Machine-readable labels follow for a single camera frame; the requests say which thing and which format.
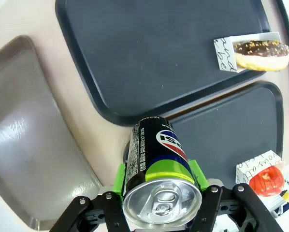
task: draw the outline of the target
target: chocolate glazed donut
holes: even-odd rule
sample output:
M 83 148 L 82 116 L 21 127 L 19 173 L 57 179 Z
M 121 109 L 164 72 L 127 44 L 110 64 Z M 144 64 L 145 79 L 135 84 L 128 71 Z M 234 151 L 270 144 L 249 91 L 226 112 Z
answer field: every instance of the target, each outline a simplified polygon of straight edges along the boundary
M 289 47 L 279 41 L 249 41 L 234 46 L 236 62 L 245 69 L 278 71 L 289 63 Z

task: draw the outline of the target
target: lime green bracket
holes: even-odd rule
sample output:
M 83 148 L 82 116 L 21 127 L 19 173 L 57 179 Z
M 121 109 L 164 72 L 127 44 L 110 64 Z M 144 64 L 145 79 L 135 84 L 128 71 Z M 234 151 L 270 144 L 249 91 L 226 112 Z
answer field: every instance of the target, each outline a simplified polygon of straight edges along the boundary
M 112 188 L 112 191 L 121 197 L 121 201 L 123 201 L 122 189 L 123 189 L 124 177 L 125 177 L 125 164 L 122 163 L 120 164 L 117 170 L 114 186 Z
M 198 163 L 196 160 L 189 160 L 188 161 L 189 166 L 191 167 L 192 172 L 195 175 L 195 179 L 199 185 L 199 188 L 201 191 L 204 191 L 209 187 L 209 182 L 207 181 L 206 177 L 202 173 L 201 168 L 199 167 Z

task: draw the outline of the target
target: soda can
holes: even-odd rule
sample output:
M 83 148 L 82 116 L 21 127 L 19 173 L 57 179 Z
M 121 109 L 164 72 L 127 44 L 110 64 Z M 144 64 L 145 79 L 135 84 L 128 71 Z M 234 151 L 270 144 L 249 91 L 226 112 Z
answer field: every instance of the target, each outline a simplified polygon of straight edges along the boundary
M 132 129 L 123 212 L 141 228 L 163 229 L 191 221 L 202 195 L 188 159 L 166 119 L 146 117 Z

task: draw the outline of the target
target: screw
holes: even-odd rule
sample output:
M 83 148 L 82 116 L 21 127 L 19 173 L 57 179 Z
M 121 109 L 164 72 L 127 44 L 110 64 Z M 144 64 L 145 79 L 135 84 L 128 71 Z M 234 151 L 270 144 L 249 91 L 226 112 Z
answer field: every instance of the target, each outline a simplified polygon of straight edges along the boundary
M 217 187 L 212 187 L 212 188 L 211 188 L 211 191 L 212 191 L 212 192 L 217 192 L 218 189 L 217 189 Z
M 106 199 L 109 200 L 109 199 L 111 199 L 111 198 L 112 198 L 111 193 L 107 193 L 107 194 L 106 194 Z
M 244 187 L 242 187 L 241 185 L 240 185 L 240 186 L 238 186 L 238 191 L 239 191 L 239 192 L 242 192 L 243 190 L 245 190 L 245 188 L 244 188 Z

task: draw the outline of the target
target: table surface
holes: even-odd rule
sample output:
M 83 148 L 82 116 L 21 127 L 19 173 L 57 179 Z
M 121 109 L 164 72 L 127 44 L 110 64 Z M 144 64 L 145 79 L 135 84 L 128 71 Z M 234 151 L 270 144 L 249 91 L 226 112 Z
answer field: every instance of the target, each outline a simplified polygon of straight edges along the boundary
M 262 0 L 262 3 L 271 30 L 279 31 L 282 41 L 288 43 L 275 1 Z M 114 125 L 95 110 L 59 27 L 55 0 L 8 0 L 4 3 L 0 7 L 0 49 L 18 35 L 28 35 L 33 40 L 50 89 L 75 140 L 99 180 L 104 185 L 112 184 L 122 162 L 124 147 L 130 139 L 131 128 Z M 280 72 L 267 72 L 236 89 L 255 81 L 273 82 L 281 90 L 284 106 L 283 158 L 289 163 L 289 66 Z M 34 230 L 28 228 L 0 197 L 0 231 Z M 105 226 L 99 231 L 106 231 Z

